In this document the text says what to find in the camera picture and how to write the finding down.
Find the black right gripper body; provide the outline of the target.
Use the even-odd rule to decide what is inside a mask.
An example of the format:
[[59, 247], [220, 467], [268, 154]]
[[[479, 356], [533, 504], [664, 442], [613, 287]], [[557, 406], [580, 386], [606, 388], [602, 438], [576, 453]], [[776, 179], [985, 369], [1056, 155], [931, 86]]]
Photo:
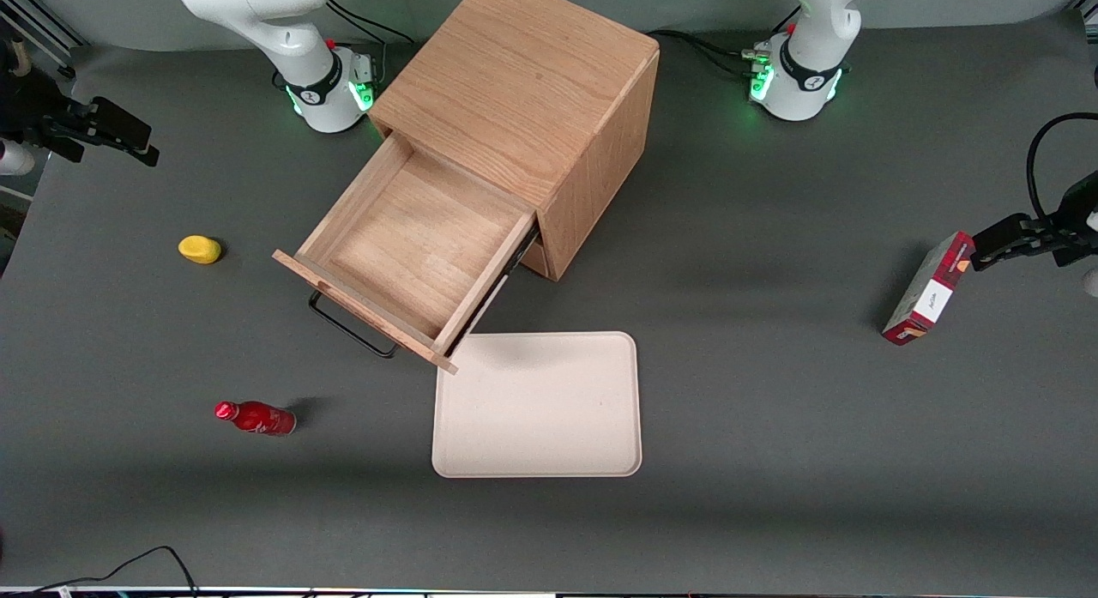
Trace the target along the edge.
[[51, 133], [48, 124], [87, 134], [87, 108], [66, 95], [51, 75], [33, 70], [16, 76], [4, 70], [1, 76], [1, 136], [25, 140], [25, 132]]

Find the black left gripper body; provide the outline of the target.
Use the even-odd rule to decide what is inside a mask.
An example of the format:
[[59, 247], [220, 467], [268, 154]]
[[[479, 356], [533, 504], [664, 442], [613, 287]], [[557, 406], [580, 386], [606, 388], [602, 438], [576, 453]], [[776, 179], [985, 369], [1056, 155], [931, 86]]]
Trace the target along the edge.
[[1038, 253], [1052, 253], [1055, 264], [1066, 267], [1093, 257], [1097, 251], [1097, 172], [1072, 184], [1060, 199], [1058, 208], [1047, 214], [1038, 188], [1029, 180], [1029, 199], [1038, 215]]

